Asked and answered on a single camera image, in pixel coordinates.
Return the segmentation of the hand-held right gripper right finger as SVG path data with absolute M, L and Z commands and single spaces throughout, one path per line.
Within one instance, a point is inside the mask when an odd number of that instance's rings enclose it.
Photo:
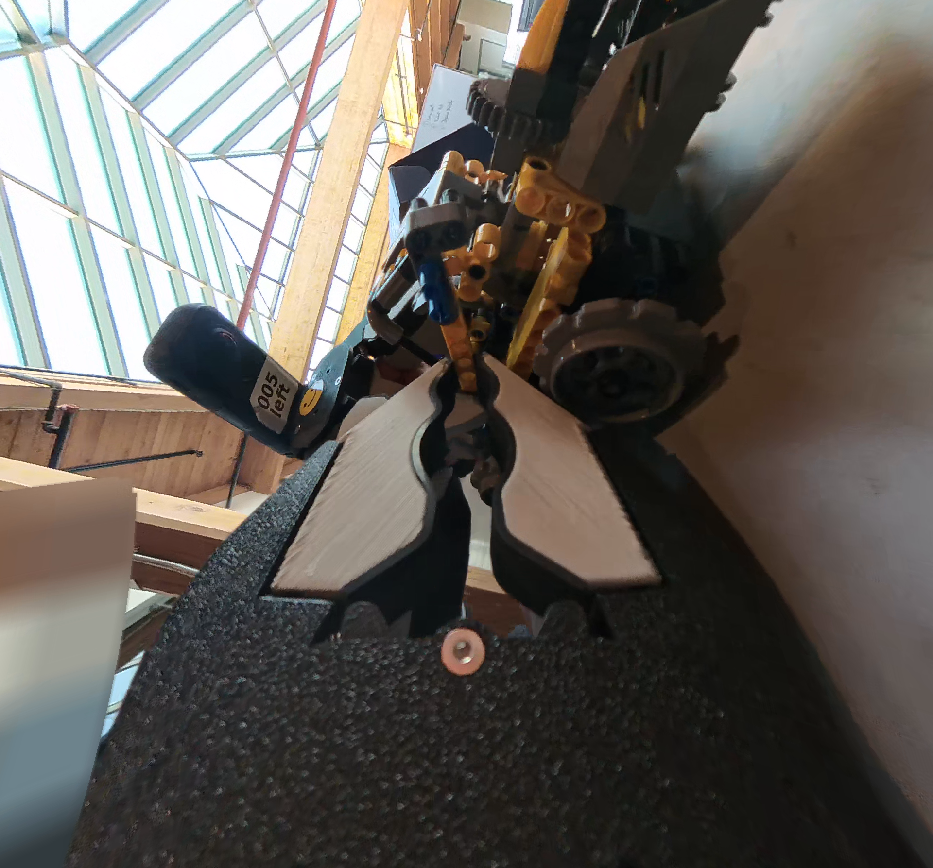
M 493 357 L 481 398 L 500 478 L 493 491 L 496 581 L 539 616 L 570 600 L 656 586 L 662 577 L 581 422 Z

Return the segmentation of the yellow toy brick vehicle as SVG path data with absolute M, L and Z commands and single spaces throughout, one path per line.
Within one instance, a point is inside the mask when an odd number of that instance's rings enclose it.
M 492 161 L 449 151 L 406 206 L 356 329 L 376 360 L 483 352 L 586 426 L 665 431 L 738 338 L 706 335 L 688 245 L 633 226 L 782 0 L 543 0 L 511 77 L 471 86 Z

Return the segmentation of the black metal pipe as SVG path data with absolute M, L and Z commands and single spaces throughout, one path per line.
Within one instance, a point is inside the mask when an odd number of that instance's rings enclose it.
M 54 437 L 52 450 L 50 452 L 49 460 L 47 463 L 48 468 L 72 475 L 84 475 L 104 469 L 135 466 L 140 464 L 148 464 L 151 462 L 174 460 L 186 457 L 195 457 L 199 459 L 204 456 L 204 452 L 202 450 L 197 448 L 189 448 L 159 454 L 150 454 L 138 457 L 86 463 L 72 467 L 64 467 L 62 465 L 64 449 L 68 439 L 71 436 L 77 413 L 78 409 L 74 406 L 55 406 L 47 409 L 45 418 L 41 422 L 41 429 L 44 433 Z

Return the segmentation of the red pipe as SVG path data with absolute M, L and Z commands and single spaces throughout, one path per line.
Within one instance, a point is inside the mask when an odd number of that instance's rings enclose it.
M 270 244 L 272 233 L 274 230 L 274 224 L 278 211 L 280 209 L 287 177 L 290 172 L 294 155 L 297 150 L 297 142 L 302 128 L 304 127 L 307 119 L 307 111 L 310 103 L 311 92 L 313 84 L 317 77 L 318 70 L 323 60 L 324 50 L 326 48 L 328 33 L 333 19 L 333 14 L 336 8 L 338 0 L 328 0 L 325 11 L 322 16 L 322 21 L 318 31 L 317 41 L 311 56 L 310 65 L 306 73 L 305 82 L 302 88 L 301 96 L 297 105 L 297 113 L 293 123 L 293 126 L 290 130 L 286 151 L 283 156 L 282 166 L 279 170 L 276 186 L 274 188 L 273 197 L 270 203 L 270 207 L 267 212 L 266 220 L 263 226 L 262 233 L 259 239 L 259 245 L 256 252 L 254 262 L 252 264 L 249 279 L 243 290 L 243 298 L 241 302 L 241 307 L 239 315 L 237 318 L 236 326 L 242 330 L 245 326 L 253 304 L 253 299 L 255 291 L 259 282 L 259 275 L 263 267 L 264 259 L 268 246 Z

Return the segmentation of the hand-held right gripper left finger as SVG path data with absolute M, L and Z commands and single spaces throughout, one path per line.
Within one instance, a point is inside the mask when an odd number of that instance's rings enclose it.
M 453 559 L 434 530 L 451 470 L 453 372 L 437 362 L 346 431 L 272 582 L 275 596 L 376 604 L 388 622 L 453 617 Z

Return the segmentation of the whiteboard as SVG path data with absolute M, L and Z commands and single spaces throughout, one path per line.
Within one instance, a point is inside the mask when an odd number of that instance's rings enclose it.
M 466 104 L 476 77 L 435 64 L 426 91 L 412 153 L 433 144 L 470 122 Z

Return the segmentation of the blue cardboard kit box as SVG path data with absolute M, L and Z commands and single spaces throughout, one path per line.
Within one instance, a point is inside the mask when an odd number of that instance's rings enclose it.
M 459 152 L 464 161 L 477 160 L 487 167 L 493 150 L 493 136 L 469 123 L 393 163 L 388 170 L 390 248 L 397 242 L 406 206 L 428 185 L 449 151 Z

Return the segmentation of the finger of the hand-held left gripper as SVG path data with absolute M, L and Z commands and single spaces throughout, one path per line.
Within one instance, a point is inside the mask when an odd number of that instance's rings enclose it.
M 343 439 L 358 424 L 374 414 L 390 400 L 391 396 L 383 394 L 366 396 L 357 401 L 343 419 Z

